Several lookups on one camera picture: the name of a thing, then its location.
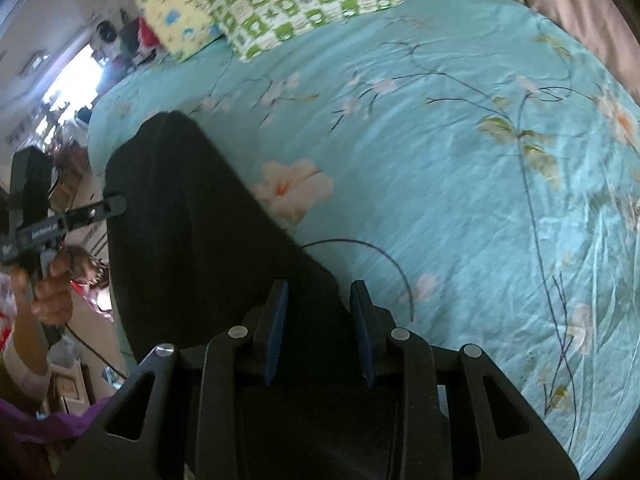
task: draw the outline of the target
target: metal bolt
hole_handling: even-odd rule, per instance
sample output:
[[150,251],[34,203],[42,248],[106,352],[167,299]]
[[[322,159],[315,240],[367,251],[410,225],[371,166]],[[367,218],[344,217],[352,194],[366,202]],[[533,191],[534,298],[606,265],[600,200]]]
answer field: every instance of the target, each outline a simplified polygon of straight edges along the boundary
[[467,356],[473,359],[482,355],[482,349],[478,345],[465,345],[464,352]]
[[229,337],[232,337],[233,339],[242,339],[249,333],[249,331],[245,326],[236,325],[231,327],[227,333],[229,334]]
[[395,328],[391,331],[391,337],[397,341],[406,341],[411,337],[411,332],[405,328]]
[[169,357],[172,353],[174,353],[174,346],[171,343],[162,343],[161,345],[156,346],[156,354],[160,357]]

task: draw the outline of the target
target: purple clothing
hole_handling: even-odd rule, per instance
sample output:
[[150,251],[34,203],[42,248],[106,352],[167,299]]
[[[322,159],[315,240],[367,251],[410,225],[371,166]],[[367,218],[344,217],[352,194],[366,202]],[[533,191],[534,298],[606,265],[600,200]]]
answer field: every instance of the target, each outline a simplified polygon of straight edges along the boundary
[[78,438],[91,425],[108,401],[107,398],[96,402],[82,416],[53,413],[43,420],[38,420],[0,399],[0,421],[14,430],[20,442],[49,444],[59,440]]

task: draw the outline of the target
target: blue floral bed sheet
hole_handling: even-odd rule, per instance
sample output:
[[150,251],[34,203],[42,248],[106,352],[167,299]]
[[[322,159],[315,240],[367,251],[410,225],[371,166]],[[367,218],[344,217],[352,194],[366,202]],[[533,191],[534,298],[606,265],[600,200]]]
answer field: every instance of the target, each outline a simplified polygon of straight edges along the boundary
[[248,64],[217,41],[98,104],[94,171],[174,109],[297,242],[367,244],[307,249],[344,292],[480,345],[594,471],[640,400],[640,110],[584,47],[509,0],[405,0]]

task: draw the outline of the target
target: teal bed sheet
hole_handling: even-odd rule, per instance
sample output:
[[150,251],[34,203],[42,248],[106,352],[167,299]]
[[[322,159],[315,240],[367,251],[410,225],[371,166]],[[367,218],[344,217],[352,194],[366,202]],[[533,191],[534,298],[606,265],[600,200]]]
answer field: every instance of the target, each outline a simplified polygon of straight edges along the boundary
[[175,109],[298,243],[385,251],[410,290],[370,246],[307,249],[428,342],[480,345],[594,471],[640,400],[640,110],[584,47],[509,0],[405,0],[247,64],[217,41],[98,104],[94,171]]

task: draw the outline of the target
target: human hand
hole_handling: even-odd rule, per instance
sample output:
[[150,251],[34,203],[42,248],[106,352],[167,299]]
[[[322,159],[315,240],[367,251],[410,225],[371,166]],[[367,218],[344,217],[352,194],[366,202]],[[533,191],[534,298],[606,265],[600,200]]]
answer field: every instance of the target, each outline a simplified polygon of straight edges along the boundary
[[[49,265],[49,276],[38,282],[33,291],[31,313],[46,325],[62,326],[71,320],[73,303],[71,299],[69,256],[64,251],[58,253]],[[11,273],[11,287],[18,312],[28,309],[26,289],[29,275],[16,268]]]

